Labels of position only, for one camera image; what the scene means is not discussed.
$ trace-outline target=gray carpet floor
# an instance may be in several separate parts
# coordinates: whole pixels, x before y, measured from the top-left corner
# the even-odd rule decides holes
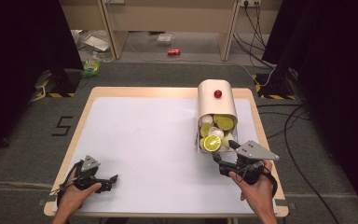
[[[263,72],[252,69],[251,74]],[[290,157],[282,133],[288,115],[305,101],[267,100],[256,96],[255,86],[237,65],[185,63],[104,63],[97,77],[82,78],[73,98],[45,98],[29,105],[8,137],[8,147],[0,148],[0,223],[49,223],[40,200],[49,194],[84,105],[97,86],[198,87],[204,79],[225,79],[233,88],[253,91],[269,147],[280,155],[276,162],[290,214],[280,223],[334,223],[326,207],[300,175]],[[71,126],[66,136],[56,125]],[[298,119],[287,131],[287,142],[298,167],[322,195],[340,223],[358,223],[358,197],[341,167],[331,158],[318,127],[306,106],[296,112]],[[13,187],[7,183],[19,183]],[[99,218],[73,217],[72,223],[99,223]],[[240,223],[258,223],[255,218]]]

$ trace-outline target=white desk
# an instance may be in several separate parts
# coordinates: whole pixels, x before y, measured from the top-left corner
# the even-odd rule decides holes
[[[250,118],[254,119],[254,130],[250,133],[254,133],[257,137],[260,144],[263,146],[266,145],[265,135],[262,131],[261,122],[259,121],[258,114],[255,111],[255,102],[253,96],[249,90],[246,89],[234,89],[234,97],[239,98],[239,96],[247,99],[240,100],[241,105],[243,102],[248,102],[248,109],[240,106],[239,110],[247,110],[250,114]],[[239,194],[240,190],[238,187],[225,176],[218,174],[218,165],[212,161],[211,157],[205,157],[205,155],[200,155],[197,153],[194,147],[194,139],[196,130],[191,126],[194,124],[196,127],[195,117],[196,112],[195,108],[191,110],[191,107],[195,104],[195,99],[197,96],[196,88],[96,88],[92,91],[88,103],[86,105],[85,111],[79,121],[79,124],[76,128],[74,138],[71,145],[69,146],[67,155],[65,156],[62,168],[59,172],[57,180],[54,184],[54,189],[65,178],[69,168],[73,165],[74,162],[84,159],[84,153],[87,152],[87,148],[95,147],[95,149],[90,149],[89,154],[97,155],[95,159],[99,160],[102,165],[100,166],[98,177],[107,178],[109,175],[115,175],[114,172],[119,172],[124,174],[119,176],[117,185],[112,188],[112,191],[103,192],[101,195],[92,195],[84,204],[82,210],[77,214],[80,216],[88,217],[251,217],[254,216],[253,212],[249,212],[249,208],[246,208],[247,203],[240,203]],[[117,105],[111,105],[109,102],[112,102],[112,97],[115,98],[114,102],[120,103]],[[137,128],[131,127],[133,125],[126,125],[126,121],[121,119],[105,119],[110,115],[115,115],[115,108],[117,108],[117,116],[120,116],[119,107],[122,105],[128,110],[137,110],[129,112],[132,114],[131,120],[134,122],[144,122],[144,115],[150,116],[150,111],[152,108],[158,108],[159,104],[166,105],[166,111],[161,111],[156,113],[155,117],[151,120],[147,120],[146,124],[152,126],[155,122],[164,122],[177,126],[179,130],[188,128],[189,135],[182,134],[179,135],[178,141],[185,141],[185,146],[193,146],[192,148],[185,147],[183,150],[186,150],[186,153],[177,153],[170,151],[169,143],[172,141],[171,138],[161,139],[159,141],[136,141],[136,136],[140,136],[143,130],[134,130]],[[139,106],[144,108],[143,111],[139,111]],[[183,118],[172,119],[170,115],[165,116],[164,112],[170,112],[171,115],[175,114],[177,110],[184,108],[179,114],[183,115]],[[117,132],[109,129],[109,127],[120,127],[121,132]],[[134,133],[134,141],[132,142],[121,142],[120,139],[127,138],[126,134]],[[167,136],[169,133],[162,133],[161,136]],[[127,153],[120,153],[116,151],[116,156],[112,157],[113,159],[107,159],[103,156],[111,153],[115,155],[115,150],[117,148],[109,148],[109,146],[117,146],[117,148],[130,150],[133,148],[134,154],[132,155],[135,162],[131,167],[131,163],[128,161],[130,155]],[[162,152],[161,149],[167,148],[166,153]],[[158,155],[150,157],[147,153],[157,152]],[[145,162],[138,160],[139,158],[145,158]],[[140,174],[142,170],[137,170],[136,164],[139,166],[147,166],[148,172],[145,174]],[[188,170],[194,167],[197,167],[196,171]],[[277,177],[276,170],[273,169],[273,174]],[[178,183],[170,181],[173,179],[181,180]],[[125,189],[134,188],[132,190],[133,194],[129,194]],[[150,191],[153,189],[159,189],[154,192],[160,195],[157,198],[157,195],[151,194]],[[146,202],[140,202],[139,198],[143,197]],[[284,199],[282,189],[279,185],[276,198]],[[213,204],[231,204],[232,206],[226,206],[227,210],[224,209],[225,206],[216,206],[213,207]],[[45,214],[48,216],[54,215],[53,212],[54,203],[48,203],[45,207]],[[277,217],[284,217],[287,215],[287,207],[278,206]]]

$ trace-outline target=cream-colored container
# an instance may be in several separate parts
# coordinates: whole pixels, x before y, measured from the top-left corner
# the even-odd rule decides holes
[[[234,140],[237,139],[237,111],[235,109],[234,97],[232,95],[231,85],[221,79],[206,79],[199,84],[198,88],[198,103],[197,103],[197,149],[201,153],[209,153],[211,151],[202,148],[200,145],[202,135],[201,126],[205,123],[205,117],[214,117],[217,115],[230,118],[233,121],[233,128],[225,131],[225,136]],[[213,126],[217,127],[217,123],[213,119]],[[216,151],[227,151],[228,147],[221,146]]]

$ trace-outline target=human hand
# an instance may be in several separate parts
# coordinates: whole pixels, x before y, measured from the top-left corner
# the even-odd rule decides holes
[[[270,171],[272,163],[264,160],[264,166]],[[261,175],[259,180],[249,185],[242,178],[234,172],[228,173],[231,179],[241,189],[241,201],[245,200],[251,206],[255,214],[261,219],[263,223],[277,223],[273,207],[272,207],[272,183],[264,175]]]
[[[75,177],[76,169],[69,176],[69,180]],[[96,183],[90,186],[88,189],[77,189],[73,185],[73,181],[68,181],[66,184],[66,189],[64,194],[61,197],[59,207],[57,209],[56,215],[53,218],[53,224],[66,223],[69,216],[71,216],[82,204],[85,202],[88,197],[99,189],[102,186],[101,183]]]

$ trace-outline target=person's right hand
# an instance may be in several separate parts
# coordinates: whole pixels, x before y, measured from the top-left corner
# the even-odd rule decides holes
[[[265,167],[271,170],[272,163],[263,162]],[[277,223],[272,207],[272,183],[266,176],[260,175],[259,180],[253,185],[242,181],[242,178],[232,171],[229,172],[229,176],[241,189],[241,201],[246,200],[263,223]]]

